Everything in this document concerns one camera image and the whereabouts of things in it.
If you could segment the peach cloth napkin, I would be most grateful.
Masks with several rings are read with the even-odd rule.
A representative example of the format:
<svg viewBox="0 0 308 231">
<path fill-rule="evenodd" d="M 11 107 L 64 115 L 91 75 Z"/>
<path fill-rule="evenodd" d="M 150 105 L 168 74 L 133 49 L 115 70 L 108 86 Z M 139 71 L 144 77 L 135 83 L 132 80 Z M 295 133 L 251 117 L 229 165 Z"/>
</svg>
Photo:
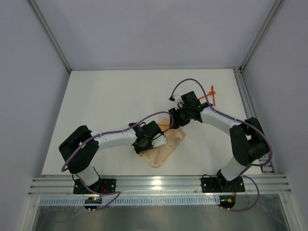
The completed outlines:
<svg viewBox="0 0 308 231">
<path fill-rule="evenodd" d="M 167 138 L 167 144 L 139 154 L 141 159 L 153 168 L 160 168 L 168 160 L 175 149 L 185 139 L 186 134 L 182 129 L 177 128 L 168 130 L 165 136 Z"/>
</svg>

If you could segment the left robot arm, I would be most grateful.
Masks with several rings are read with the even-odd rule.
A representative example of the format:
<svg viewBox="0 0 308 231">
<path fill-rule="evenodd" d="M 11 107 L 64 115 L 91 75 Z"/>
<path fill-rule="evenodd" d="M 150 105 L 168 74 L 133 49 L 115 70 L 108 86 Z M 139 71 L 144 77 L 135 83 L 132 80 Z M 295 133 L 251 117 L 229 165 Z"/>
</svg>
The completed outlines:
<svg viewBox="0 0 308 231">
<path fill-rule="evenodd" d="M 100 180 L 91 165 L 97 152 L 118 146 L 132 146 L 140 154 L 164 144 L 167 144 L 167 138 L 155 121 L 148 124 L 130 123 L 127 128 L 114 131 L 94 131 L 83 125 L 59 146 L 64 159 L 61 171 L 78 176 L 89 187 Z"/>
</svg>

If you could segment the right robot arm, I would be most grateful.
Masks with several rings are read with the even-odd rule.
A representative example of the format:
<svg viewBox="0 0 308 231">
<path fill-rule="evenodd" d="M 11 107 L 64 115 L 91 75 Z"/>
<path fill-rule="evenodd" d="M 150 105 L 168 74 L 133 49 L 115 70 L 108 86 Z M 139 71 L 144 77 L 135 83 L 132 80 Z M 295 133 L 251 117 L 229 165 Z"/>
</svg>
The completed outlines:
<svg viewBox="0 0 308 231">
<path fill-rule="evenodd" d="M 263 130 L 256 118 L 238 122 L 229 115 L 219 113 L 213 104 L 200 102 L 194 91 L 181 96 L 172 95 L 169 100 L 175 103 L 175 107 L 168 111 L 173 118 L 172 129 L 181 128 L 194 120 L 229 135 L 232 158 L 216 174 L 216 184 L 221 191 L 231 190 L 240 174 L 269 152 Z"/>
</svg>

